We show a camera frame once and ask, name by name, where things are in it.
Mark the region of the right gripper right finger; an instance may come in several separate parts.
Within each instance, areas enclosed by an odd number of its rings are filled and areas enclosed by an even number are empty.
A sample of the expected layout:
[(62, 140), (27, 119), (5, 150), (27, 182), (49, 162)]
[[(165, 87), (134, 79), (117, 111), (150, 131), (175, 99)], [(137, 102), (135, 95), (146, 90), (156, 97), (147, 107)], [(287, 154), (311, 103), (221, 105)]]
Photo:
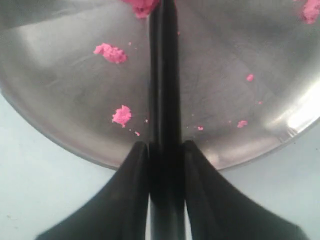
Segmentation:
[(185, 141), (185, 201), (194, 240), (305, 240), (294, 223), (257, 204), (228, 182), (197, 145)]

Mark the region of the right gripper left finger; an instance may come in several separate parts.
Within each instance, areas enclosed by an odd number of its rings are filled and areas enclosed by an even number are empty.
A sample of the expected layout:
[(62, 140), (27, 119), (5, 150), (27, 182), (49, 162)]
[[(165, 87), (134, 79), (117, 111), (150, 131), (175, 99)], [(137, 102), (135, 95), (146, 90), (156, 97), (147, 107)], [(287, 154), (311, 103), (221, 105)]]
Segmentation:
[(143, 240), (149, 198), (148, 147), (136, 142), (109, 182), (39, 240)]

